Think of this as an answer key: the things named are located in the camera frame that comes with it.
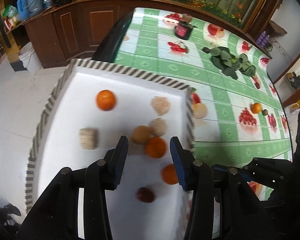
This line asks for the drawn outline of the white plastic bucket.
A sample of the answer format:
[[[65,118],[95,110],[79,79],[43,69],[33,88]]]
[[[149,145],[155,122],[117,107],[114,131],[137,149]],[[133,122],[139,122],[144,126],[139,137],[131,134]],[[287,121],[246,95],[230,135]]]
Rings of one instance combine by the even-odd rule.
[[[37,53],[33,47],[32,42],[29,42],[21,48],[18,53],[19,60],[23,63],[23,66],[31,73],[36,74],[42,69],[42,64],[37,56]]]

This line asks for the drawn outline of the brown round fruit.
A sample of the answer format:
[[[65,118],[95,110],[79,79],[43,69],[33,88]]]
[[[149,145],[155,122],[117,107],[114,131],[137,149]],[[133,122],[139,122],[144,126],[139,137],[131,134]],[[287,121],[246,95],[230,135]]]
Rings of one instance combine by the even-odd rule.
[[[152,137],[152,130],[148,126],[138,126],[134,129],[132,140],[136,144],[146,144]]]

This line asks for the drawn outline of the dark red tomato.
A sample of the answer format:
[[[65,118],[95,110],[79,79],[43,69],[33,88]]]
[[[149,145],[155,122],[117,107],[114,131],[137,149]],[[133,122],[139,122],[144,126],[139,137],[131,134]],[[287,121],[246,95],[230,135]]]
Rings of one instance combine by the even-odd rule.
[[[144,203],[152,203],[155,200],[154,192],[147,187],[139,188],[136,193],[136,197],[138,198],[139,201]]]

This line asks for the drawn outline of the pale foam chunk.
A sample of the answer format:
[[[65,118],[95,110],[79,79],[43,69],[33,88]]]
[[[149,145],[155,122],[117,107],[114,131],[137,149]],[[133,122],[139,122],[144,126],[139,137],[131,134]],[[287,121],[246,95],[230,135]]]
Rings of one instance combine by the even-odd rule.
[[[153,132],[153,135],[157,137],[164,135],[167,131],[167,124],[163,118],[156,118],[152,120],[149,126]]]

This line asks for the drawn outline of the white foam-wrapped chunk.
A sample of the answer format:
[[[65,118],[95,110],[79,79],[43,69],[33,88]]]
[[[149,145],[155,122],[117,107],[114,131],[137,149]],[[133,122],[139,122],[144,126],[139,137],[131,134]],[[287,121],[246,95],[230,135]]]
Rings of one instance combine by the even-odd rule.
[[[163,116],[171,109],[171,103],[167,97],[155,96],[151,100],[151,106],[156,111],[158,116]]]

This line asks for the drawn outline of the brown wooden cabinet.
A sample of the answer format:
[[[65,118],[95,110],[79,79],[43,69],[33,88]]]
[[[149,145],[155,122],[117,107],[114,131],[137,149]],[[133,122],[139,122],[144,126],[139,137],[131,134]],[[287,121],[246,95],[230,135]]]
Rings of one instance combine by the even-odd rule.
[[[113,25],[135,8],[186,13],[222,27],[256,48],[243,30],[198,8],[170,0],[76,0],[54,7],[23,23],[44,68],[66,66],[73,58],[90,57]]]

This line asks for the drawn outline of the white striped-rim tray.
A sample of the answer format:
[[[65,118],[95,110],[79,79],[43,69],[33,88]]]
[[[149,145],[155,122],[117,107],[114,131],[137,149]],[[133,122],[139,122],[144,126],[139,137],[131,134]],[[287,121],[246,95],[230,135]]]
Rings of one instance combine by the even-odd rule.
[[[110,90],[116,105],[103,111],[96,96]],[[183,148],[192,147],[190,87],[178,80],[119,64],[73,59],[59,78],[44,107],[33,138],[26,172],[27,215],[56,174],[64,167],[73,171],[88,167],[114,149],[122,136],[128,138],[128,153],[120,184],[105,191],[112,239],[183,239],[187,224],[187,194],[175,184],[166,184],[161,171],[172,163],[170,139],[178,137]],[[158,116],[151,106],[155,96],[167,97],[171,109]],[[163,118],[167,131],[160,136],[167,151],[155,159],[145,153],[145,144],[132,140],[134,129]],[[84,150],[79,130],[97,130],[97,148]],[[152,203],[138,200],[139,188],[155,194]],[[85,239],[83,194],[79,189],[78,235]]]

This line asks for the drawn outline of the small brown kiwi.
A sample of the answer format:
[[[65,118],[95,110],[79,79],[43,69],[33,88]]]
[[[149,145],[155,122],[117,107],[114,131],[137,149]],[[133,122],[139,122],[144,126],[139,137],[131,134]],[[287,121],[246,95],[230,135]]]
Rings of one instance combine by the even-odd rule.
[[[262,110],[262,115],[263,115],[263,116],[267,116],[267,115],[268,115],[268,111],[267,111],[266,109],[263,109],[263,110]]]

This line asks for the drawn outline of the large orange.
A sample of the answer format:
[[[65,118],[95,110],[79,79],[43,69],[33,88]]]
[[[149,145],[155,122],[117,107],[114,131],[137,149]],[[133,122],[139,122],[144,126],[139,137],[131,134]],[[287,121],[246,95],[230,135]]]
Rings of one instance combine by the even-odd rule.
[[[96,105],[103,111],[110,111],[116,105],[116,96],[110,90],[102,90],[96,96]]]

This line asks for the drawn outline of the black chair back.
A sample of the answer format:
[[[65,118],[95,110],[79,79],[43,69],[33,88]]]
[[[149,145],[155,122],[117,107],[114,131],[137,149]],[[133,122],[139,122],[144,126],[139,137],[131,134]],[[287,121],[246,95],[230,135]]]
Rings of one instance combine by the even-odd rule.
[[[92,60],[114,63],[132,18],[133,12],[129,12],[114,24],[94,52]]]

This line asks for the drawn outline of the blue plastic jug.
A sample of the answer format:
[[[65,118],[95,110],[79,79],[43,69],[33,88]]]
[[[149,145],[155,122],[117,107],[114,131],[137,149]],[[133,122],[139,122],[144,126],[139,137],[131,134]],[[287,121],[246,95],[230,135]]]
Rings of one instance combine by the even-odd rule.
[[[30,18],[27,0],[17,0],[17,9],[22,22]]]

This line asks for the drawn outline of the purple bottles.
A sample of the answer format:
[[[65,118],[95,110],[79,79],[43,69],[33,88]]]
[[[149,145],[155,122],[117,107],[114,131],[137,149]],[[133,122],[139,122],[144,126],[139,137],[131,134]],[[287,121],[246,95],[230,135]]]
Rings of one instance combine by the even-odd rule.
[[[267,45],[269,41],[269,35],[266,33],[266,31],[263,31],[262,33],[260,33],[260,35],[258,36],[256,43],[261,47],[265,47]]]

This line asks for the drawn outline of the green leafy vegetable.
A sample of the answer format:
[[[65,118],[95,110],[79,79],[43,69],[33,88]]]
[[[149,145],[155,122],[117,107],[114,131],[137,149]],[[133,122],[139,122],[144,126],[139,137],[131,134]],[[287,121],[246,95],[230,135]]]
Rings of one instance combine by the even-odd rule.
[[[234,80],[238,79],[236,71],[240,67],[238,59],[230,53],[230,50],[226,47],[215,47],[202,49],[206,54],[211,55],[211,62],[222,71],[226,76],[231,77]]]
[[[256,74],[256,67],[248,60],[246,54],[239,55],[239,71],[248,77],[253,77]]]

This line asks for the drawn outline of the dark jar with cork lid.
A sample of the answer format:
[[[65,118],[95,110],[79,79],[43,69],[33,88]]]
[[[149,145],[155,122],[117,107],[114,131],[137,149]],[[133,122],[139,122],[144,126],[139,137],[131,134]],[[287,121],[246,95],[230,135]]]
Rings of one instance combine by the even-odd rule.
[[[193,17],[189,14],[182,15],[181,20],[174,28],[174,34],[176,37],[182,40],[188,40],[190,38],[193,29],[196,28],[195,25],[191,24],[192,19]]]

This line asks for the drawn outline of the black shoe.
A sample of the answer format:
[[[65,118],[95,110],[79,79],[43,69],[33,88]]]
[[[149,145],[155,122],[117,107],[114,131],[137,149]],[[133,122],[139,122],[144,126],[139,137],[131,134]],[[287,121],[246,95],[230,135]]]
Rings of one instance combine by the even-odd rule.
[[[16,216],[21,216],[20,210],[16,206],[12,205],[11,203],[8,203],[2,209],[8,215],[13,214]]]

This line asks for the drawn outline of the white foam chunk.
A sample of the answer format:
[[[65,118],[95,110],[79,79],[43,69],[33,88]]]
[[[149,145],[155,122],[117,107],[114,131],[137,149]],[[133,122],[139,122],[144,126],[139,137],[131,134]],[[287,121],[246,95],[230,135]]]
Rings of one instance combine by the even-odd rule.
[[[79,142],[84,150],[94,150],[97,148],[97,130],[93,128],[80,129]]]

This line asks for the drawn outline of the grey plastic jug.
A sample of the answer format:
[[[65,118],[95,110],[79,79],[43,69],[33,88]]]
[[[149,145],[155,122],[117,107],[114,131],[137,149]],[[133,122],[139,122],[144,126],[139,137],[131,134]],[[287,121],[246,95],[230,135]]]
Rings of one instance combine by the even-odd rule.
[[[38,15],[44,10],[42,0],[27,0],[27,9],[30,18]]]

